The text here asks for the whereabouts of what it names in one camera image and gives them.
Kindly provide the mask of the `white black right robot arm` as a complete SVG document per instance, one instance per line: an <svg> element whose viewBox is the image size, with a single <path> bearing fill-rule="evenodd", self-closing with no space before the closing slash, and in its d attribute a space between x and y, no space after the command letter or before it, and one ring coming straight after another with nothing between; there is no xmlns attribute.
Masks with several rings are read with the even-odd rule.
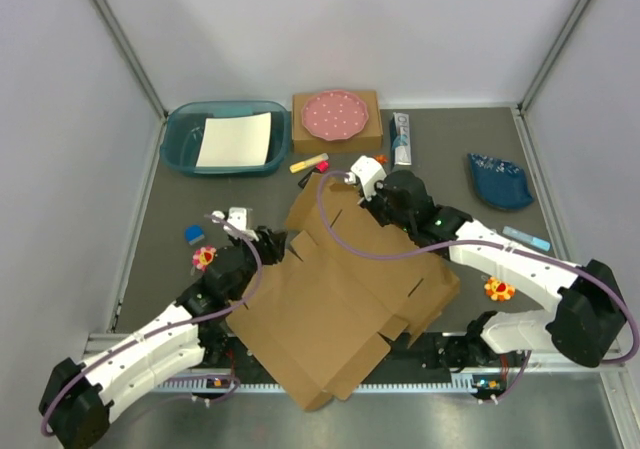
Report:
<svg viewBox="0 0 640 449"><path fill-rule="evenodd" d="M538 304L520 313L487 312L467 339L469 357L487 365L515 350L556 350L594 368L624 327L633 327L611 269L584 266L525 248L451 206L439 205L408 170L377 170L362 181L364 206L382 225L404 230L414 244L513 286Z"/></svg>

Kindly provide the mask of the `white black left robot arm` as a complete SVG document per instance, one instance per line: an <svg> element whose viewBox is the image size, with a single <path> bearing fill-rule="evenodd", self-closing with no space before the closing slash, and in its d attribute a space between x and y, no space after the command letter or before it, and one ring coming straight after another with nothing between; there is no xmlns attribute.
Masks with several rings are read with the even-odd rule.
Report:
<svg viewBox="0 0 640 449"><path fill-rule="evenodd" d="M65 448L90 448L157 386L224 359L221 324L256 292L265 268L282 261L287 233L223 226L230 244L152 321L93 357L67 357L54 366L38 406L43 436Z"/></svg>

